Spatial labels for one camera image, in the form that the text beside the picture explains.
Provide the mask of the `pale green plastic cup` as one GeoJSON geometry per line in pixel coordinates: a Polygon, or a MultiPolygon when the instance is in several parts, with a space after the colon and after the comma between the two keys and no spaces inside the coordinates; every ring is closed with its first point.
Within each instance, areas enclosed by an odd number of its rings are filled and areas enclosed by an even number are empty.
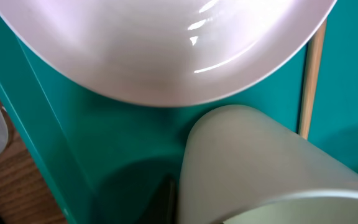
{"type": "Polygon", "coordinates": [[[222,106],[188,136],[177,222],[358,224],[358,174],[261,111],[222,106]]]}

